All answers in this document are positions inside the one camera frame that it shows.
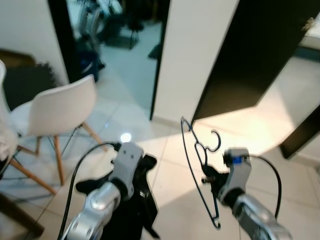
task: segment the wooden chair leg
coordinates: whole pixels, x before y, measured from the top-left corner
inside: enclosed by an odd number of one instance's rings
[[[84,130],[86,130],[88,132],[88,134],[90,134],[91,137],[94,138],[94,140],[96,140],[96,142],[98,144],[102,144],[102,141],[101,141],[100,137],[88,126],[88,124],[83,122],[81,126],[84,128]],[[103,149],[104,149],[105,152],[108,151],[107,146],[104,146]]]
[[[32,151],[32,150],[30,150],[30,149],[28,149],[28,148],[26,148],[26,147],[24,147],[24,146],[18,145],[18,146],[17,146],[17,149],[20,150],[20,151],[23,151],[23,152],[25,152],[25,153],[27,153],[27,154],[31,154],[31,155],[33,155],[33,156],[37,156],[37,153],[36,153],[35,151]]]
[[[45,228],[37,223],[25,211],[20,209],[14,202],[0,193],[0,212],[20,223],[26,229],[31,231],[36,236],[41,236]]]
[[[60,142],[59,142],[59,136],[55,135],[53,137],[54,142],[54,150],[55,150],[55,157],[56,157],[56,164],[58,166],[58,172],[59,172],[59,178],[61,185],[65,184],[65,174],[64,174],[64,167],[62,164],[62,155],[60,151]]]
[[[35,148],[35,154],[38,156],[40,152],[40,143],[41,143],[41,136],[36,137],[36,148]]]
[[[10,165],[13,166],[15,169],[19,170],[21,173],[26,175],[28,178],[31,178],[34,180],[36,183],[40,184],[42,187],[47,189],[50,193],[56,194],[56,190],[54,190],[51,186],[46,184],[44,181],[42,181],[40,178],[38,178],[36,175],[25,169],[23,166],[21,166],[16,160],[13,158],[10,161]]]

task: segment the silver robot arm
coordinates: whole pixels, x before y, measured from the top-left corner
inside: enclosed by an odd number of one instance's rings
[[[249,152],[231,148],[224,152],[224,162],[230,168],[225,184],[217,194],[218,200],[232,209],[232,214],[252,240],[292,240],[289,231],[253,196],[246,194],[251,172]]]
[[[121,199],[134,194],[133,178],[144,152],[127,142],[120,148],[108,182],[92,191],[86,198],[82,211],[71,221],[63,240],[99,240],[103,228],[111,220]]]

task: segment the dark door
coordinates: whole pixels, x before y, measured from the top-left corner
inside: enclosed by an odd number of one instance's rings
[[[193,120],[256,105],[319,11],[319,0],[239,0]]]

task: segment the white chair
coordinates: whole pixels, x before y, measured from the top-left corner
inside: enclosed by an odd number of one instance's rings
[[[37,137],[34,152],[36,155],[39,154],[41,137],[53,136],[61,185],[64,184],[65,178],[59,134],[82,127],[98,143],[102,143],[85,123],[95,106],[96,98],[94,77],[88,75],[77,82],[43,91],[32,101],[18,106],[11,112],[11,119],[22,136]]]
[[[8,108],[6,105],[6,101],[4,99],[3,95],[3,81],[6,75],[6,67],[5,64],[0,60],[0,136],[3,138],[6,144],[9,146],[9,156],[4,164],[1,164],[0,167],[0,175],[3,174],[3,172],[6,170],[8,165],[13,166],[17,170],[19,170],[21,173],[26,175],[28,178],[33,179],[35,182],[37,182],[42,187],[46,188],[49,192],[52,194],[56,194],[56,191],[49,186],[47,183],[45,183],[43,180],[38,178],[36,175],[34,175],[29,170],[25,169],[22,165],[20,165],[15,159],[14,159],[14,153],[16,149],[23,150],[27,153],[32,153],[32,151],[28,150],[27,148],[21,147],[18,144],[18,133],[15,132],[12,127],[10,126],[10,116],[8,113]]]

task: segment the door frame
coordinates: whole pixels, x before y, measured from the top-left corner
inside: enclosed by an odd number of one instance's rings
[[[161,68],[161,61],[163,55],[163,48],[165,43],[167,23],[169,17],[169,9],[171,0],[167,0],[167,9],[165,9],[165,19],[161,26],[160,51],[159,59],[156,64],[156,72],[154,76],[154,86],[152,94],[152,103],[150,109],[149,119],[152,120],[156,104],[156,95],[159,81],[159,73]],[[76,42],[73,36],[73,29],[71,27],[69,12],[67,7],[67,0],[57,1],[48,0],[48,5],[51,12],[53,25],[55,28],[57,40],[60,46],[61,55],[64,61],[65,70],[70,83],[74,83],[81,78],[80,62],[76,52]]]

